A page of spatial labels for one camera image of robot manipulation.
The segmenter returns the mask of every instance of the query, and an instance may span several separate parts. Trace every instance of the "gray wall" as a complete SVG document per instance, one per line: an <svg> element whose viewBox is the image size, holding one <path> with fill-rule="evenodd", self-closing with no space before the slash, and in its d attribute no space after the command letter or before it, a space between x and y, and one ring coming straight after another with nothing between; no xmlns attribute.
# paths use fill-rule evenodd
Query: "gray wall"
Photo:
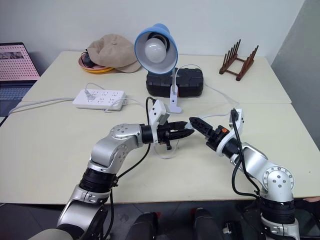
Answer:
<svg viewBox="0 0 320 240"><path fill-rule="evenodd" d="M320 0L304 2L271 67L320 149Z"/></svg>

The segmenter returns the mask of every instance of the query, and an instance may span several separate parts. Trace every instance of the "blue lamp shade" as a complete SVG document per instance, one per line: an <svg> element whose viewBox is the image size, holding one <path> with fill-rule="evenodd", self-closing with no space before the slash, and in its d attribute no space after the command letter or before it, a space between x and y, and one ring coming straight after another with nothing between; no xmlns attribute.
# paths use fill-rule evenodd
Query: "blue lamp shade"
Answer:
<svg viewBox="0 0 320 240"><path fill-rule="evenodd" d="M153 37L160 39L166 47L165 58L158 63L150 61L145 52L146 42ZM134 53L141 66L154 74L167 74L171 72L178 61L176 43L170 35L169 29L161 23L146 28L138 35L134 43Z"/></svg>

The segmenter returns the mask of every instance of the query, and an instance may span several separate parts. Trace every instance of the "laptop keyboard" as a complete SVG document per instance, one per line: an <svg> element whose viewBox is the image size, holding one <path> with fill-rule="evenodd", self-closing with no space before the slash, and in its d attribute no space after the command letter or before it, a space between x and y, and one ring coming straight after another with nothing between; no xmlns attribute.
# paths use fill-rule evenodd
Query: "laptop keyboard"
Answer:
<svg viewBox="0 0 320 240"><path fill-rule="evenodd" d="M28 87L0 88L0 100L21 100L29 89Z"/></svg>

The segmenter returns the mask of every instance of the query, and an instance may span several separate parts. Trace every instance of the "laptop screen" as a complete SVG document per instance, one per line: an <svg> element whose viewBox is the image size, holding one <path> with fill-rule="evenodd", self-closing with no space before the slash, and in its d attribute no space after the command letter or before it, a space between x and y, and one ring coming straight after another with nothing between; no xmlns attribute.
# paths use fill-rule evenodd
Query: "laptop screen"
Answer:
<svg viewBox="0 0 320 240"><path fill-rule="evenodd" d="M39 78L22 42L0 43L0 81L34 81Z"/></svg>

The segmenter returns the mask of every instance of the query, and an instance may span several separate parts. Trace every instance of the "beige cap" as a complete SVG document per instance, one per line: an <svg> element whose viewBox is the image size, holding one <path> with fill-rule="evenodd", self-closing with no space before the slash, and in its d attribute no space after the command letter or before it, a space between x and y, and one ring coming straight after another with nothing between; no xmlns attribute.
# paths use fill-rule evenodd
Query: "beige cap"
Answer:
<svg viewBox="0 0 320 240"><path fill-rule="evenodd" d="M133 73L140 68L132 42L117 34L107 34L87 48L92 62L104 67Z"/></svg>

